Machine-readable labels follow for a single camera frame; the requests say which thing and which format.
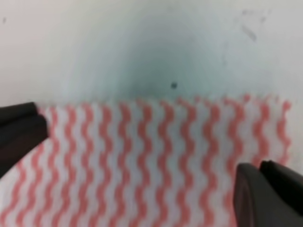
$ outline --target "white surface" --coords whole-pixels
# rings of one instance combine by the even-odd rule
[[[2,0],[0,105],[243,92],[299,102],[302,20],[301,0]]]

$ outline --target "cloth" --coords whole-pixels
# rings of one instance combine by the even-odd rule
[[[138,100],[41,109],[50,139],[0,181],[0,225],[235,226],[236,166],[285,165],[288,102]]]

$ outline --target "smudge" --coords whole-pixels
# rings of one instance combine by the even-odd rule
[[[171,87],[171,89],[176,89],[178,87],[178,83],[177,82],[172,82],[170,87]]]
[[[226,66],[227,65],[227,60],[226,60],[225,54],[222,55],[221,60],[222,60],[222,65]]]
[[[172,13],[172,12],[175,11],[175,7],[174,7],[174,6],[167,6],[166,11],[167,11],[168,13]]]
[[[195,36],[191,35],[191,36],[188,37],[188,42],[189,43],[194,43],[195,41],[196,41]]]
[[[225,42],[223,43],[223,49],[226,50],[226,49],[228,49],[228,47],[229,47],[229,42],[228,42],[228,41],[225,41]]]
[[[242,15],[246,16],[246,15],[253,15],[254,11],[253,10],[249,10],[249,9],[244,9],[242,11]]]
[[[266,17],[261,17],[260,22],[263,24],[267,20]]]
[[[245,25],[242,25],[241,27],[242,32],[247,35],[252,41],[256,41],[257,40],[257,36],[256,34],[251,31],[248,27],[246,27]]]

